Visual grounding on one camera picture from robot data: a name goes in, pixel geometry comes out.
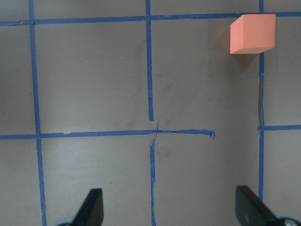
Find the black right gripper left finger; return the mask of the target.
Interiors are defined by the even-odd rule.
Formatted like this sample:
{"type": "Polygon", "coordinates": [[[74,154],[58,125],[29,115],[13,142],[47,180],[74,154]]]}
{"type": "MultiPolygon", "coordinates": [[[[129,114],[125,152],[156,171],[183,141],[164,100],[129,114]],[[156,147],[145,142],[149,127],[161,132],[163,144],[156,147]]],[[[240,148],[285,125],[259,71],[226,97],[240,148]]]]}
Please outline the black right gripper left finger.
{"type": "Polygon", "coordinates": [[[101,226],[104,218],[101,188],[91,189],[75,215],[72,226],[101,226]]]}

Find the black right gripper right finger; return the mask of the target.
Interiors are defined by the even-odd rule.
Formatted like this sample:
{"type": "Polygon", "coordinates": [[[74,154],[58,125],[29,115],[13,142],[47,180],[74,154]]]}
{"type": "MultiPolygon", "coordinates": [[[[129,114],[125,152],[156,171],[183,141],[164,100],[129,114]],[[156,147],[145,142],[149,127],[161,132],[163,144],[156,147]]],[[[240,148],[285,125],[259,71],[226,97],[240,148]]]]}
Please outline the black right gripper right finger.
{"type": "Polygon", "coordinates": [[[241,226],[282,225],[248,186],[236,186],[235,215],[241,226]]]}

